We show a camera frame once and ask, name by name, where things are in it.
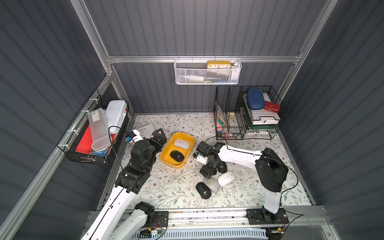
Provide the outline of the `white mouse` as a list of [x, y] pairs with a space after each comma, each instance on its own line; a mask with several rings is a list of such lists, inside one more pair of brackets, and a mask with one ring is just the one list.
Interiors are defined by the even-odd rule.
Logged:
[[226, 186], [235, 180], [236, 176], [233, 172], [226, 172], [221, 174], [217, 181], [221, 187]]

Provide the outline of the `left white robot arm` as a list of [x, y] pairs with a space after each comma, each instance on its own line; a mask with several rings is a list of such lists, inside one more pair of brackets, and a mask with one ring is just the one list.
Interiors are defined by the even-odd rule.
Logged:
[[163, 129], [155, 130], [149, 139], [142, 138], [137, 130], [129, 132], [128, 136], [133, 143], [129, 164], [119, 173], [106, 204], [82, 237], [83, 240], [129, 240], [140, 228], [150, 226], [154, 221], [154, 206], [141, 202], [117, 226], [128, 205], [149, 179], [157, 154], [162, 151], [167, 137]]

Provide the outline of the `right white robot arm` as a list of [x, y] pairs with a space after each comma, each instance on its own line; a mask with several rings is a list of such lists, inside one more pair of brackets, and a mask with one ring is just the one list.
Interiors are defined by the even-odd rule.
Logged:
[[263, 151], [242, 150], [217, 142], [209, 145], [200, 142], [193, 154], [196, 161], [203, 164], [200, 173], [210, 179], [217, 172], [227, 172], [227, 163], [244, 166], [257, 172], [262, 186], [265, 188], [263, 210], [276, 215], [281, 208], [283, 184], [289, 172], [288, 166], [269, 148]]

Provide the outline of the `black mouse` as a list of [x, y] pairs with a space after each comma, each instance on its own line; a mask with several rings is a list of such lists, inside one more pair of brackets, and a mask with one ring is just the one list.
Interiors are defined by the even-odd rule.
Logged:
[[170, 157], [171, 157], [174, 161], [176, 161], [176, 162], [178, 162], [178, 163], [181, 163], [181, 162], [185, 159], [184, 155], [183, 155], [181, 152], [177, 151], [177, 150], [173, 150], [173, 151], [170, 153]]
[[197, 183], [196, 190], [198, 191], [199, 195], [204, 200], [207, 200], [212, 196], [212, 192], [211, 192], [210, 188], [203, 182]]

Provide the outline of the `grey ergonomic mouse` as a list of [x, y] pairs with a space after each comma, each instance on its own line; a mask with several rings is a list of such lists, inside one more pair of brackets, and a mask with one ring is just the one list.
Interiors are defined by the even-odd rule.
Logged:
[[221, 185], [218, 183], [218, 181], [211, 177], [209, 179], [204, 178], [203, 183], [211, 190], [212, 193], [219, 193], [221, 190]]

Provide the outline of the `light grey mouse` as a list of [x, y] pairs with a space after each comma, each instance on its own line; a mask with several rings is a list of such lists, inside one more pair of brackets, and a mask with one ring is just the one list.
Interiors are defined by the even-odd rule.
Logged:
[[190, 148], [191, 144], [188, 141], [177, 139], [174, 141], [174, 146], [187, 150]]

